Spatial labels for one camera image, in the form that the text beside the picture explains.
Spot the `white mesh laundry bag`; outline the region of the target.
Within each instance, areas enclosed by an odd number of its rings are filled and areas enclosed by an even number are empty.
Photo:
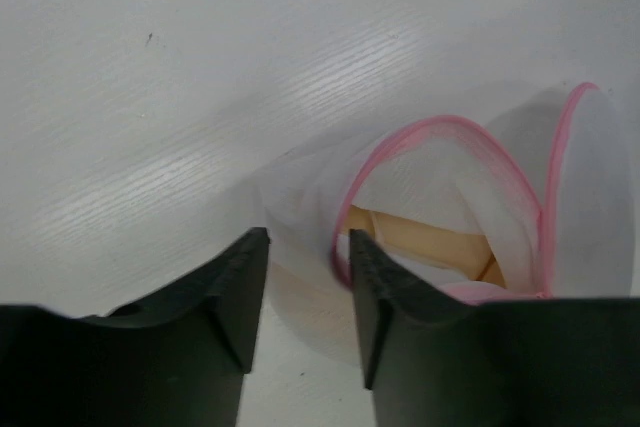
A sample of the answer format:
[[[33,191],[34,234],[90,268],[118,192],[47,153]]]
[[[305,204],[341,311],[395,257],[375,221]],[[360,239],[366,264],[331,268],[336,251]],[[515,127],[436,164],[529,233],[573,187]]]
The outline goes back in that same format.
[[[438,115],[334,132],[256,176],[273,244],[269,298],[311,348],[355,363],[349,207],[486,237],[505,285],[433,285],[478,304],[627,297],[635,192],[609,95],[591,83],[550,91],[486,126]]]

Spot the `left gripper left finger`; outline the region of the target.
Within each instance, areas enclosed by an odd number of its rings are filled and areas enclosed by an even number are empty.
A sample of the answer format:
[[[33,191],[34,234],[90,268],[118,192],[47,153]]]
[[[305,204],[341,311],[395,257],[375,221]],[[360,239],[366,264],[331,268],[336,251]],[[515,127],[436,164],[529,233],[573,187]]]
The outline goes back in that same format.
[[[202,313],[244,373],[253,367],[270,238],[253,227],[221,254],[178,280],[113,311],[82,320],[100,327],[159,327]]]

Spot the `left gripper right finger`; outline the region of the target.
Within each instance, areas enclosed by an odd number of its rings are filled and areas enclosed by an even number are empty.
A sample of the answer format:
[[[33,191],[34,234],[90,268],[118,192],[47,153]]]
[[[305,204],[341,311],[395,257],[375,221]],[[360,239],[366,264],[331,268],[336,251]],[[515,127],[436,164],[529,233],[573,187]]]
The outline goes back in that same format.
[[[364,385],[373,390],[396,316],[418,328],[448,329],[473,307],[419,279],[396,263],[362,230],[349,235],[352,293]]]

